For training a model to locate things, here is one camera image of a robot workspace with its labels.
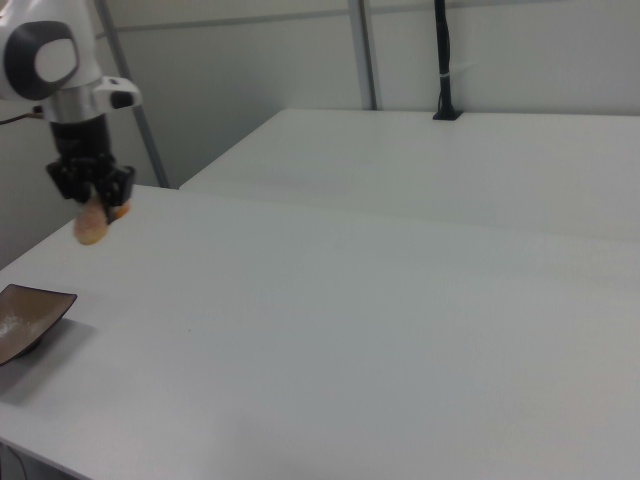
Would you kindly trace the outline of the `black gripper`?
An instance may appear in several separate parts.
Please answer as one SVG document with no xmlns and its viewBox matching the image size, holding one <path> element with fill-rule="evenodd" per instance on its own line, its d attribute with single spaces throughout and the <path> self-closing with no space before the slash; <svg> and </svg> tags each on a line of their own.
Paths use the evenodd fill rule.
<svg viewBox="0 0 640 480">
<path fill-rule="evenodd" d="M 127 213 L 136 170 L 116 166 L 105 115 L 74 123 L 50 124 L 58 158 L 46 171 L 64 199 L 86 203 L 94 184 L 108 224 Z"/>
</svg>

